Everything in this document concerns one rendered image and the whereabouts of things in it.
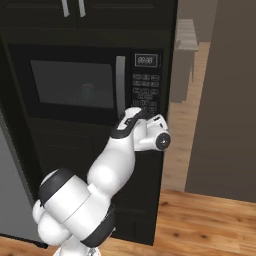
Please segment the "small dim cup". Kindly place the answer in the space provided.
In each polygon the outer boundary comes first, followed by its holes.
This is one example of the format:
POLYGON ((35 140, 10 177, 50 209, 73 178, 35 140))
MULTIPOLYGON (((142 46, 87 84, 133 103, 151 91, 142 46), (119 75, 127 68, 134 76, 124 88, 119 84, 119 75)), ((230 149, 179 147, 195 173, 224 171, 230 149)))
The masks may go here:
POLYGON ((81 85, 82 100, 86 105, 92 104, 94 101, 94 85, 85 83, 81 85))

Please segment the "grey kitchen island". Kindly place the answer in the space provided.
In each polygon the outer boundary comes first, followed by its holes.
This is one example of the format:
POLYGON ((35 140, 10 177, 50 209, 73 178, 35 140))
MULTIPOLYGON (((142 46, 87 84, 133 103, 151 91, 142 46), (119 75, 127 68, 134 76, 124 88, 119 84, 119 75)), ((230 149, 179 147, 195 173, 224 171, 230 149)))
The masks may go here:
POLYGON ((198 43, 192 19, 178 19, 173 53, 170 101, 182 103, 187 99, 189 78, 194 77, 194 57, 198 43))

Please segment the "grey fridge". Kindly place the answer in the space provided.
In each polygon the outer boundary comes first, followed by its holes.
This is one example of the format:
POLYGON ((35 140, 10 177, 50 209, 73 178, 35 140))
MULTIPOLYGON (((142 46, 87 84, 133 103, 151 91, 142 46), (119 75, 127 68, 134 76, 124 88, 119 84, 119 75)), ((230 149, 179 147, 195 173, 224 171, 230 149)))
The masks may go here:
POLYGON ((47 248, 32 217, 30 194, 3 114, 0 111, 0 236, 47 248))

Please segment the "black cupboard door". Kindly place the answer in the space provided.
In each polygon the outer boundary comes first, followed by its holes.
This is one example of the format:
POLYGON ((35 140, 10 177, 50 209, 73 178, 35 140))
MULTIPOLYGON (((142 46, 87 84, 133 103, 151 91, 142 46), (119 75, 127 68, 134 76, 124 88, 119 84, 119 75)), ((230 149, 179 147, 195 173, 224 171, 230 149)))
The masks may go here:
POLYGON ((86 15, 81 27, 169 28, 177 14, 178 0, 84 0, 86 15))
POLYGON ((0 27, 76 27, 76 5, 67 2, 70 15, 65 18, 61 0, 0 0, 0 27))

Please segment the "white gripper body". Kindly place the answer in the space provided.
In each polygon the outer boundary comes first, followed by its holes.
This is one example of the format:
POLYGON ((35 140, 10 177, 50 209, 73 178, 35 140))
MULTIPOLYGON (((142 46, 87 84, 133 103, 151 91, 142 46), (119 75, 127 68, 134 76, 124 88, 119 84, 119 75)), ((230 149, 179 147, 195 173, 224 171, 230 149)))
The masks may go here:
POLYGON ((165 123, 165 119, 161 114, 157 114, 154 117, 147 120, 148 123, 165 123))

